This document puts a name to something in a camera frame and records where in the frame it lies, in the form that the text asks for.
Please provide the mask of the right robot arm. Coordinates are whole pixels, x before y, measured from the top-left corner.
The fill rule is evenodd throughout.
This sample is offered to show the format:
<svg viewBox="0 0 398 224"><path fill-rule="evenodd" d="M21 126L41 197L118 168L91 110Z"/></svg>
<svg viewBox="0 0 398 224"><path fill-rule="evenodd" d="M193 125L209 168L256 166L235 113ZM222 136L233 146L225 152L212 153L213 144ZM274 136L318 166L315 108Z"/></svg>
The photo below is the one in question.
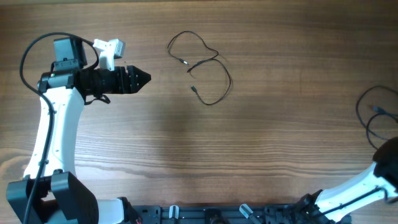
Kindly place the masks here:
<svg viewBox="0 0 398 224"><path fill-rule="evenodd" d="M397 138L386 141L362 173L332 189L302 197L295 207L296 223L340 223L349 213L383 200L397 202Z"/></svg>

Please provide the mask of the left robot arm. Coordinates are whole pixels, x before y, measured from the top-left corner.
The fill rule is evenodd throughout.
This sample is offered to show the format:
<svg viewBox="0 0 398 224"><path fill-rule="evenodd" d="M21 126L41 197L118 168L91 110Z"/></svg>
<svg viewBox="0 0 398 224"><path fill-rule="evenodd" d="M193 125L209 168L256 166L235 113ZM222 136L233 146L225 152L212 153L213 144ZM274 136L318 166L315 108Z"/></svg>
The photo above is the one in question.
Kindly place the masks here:
<svg viewBox="0 0 398 224"><path fill-rule="evenodd" d="M141 223L128 200L98 200L76 177L76 132L83 108L109 103L110 94L134 94L151 80L139 68L117 67L125 44L119 39L89 42L54 33L55 60L34 93L40 122L32 157L6 198L22 223Z"/></svg>

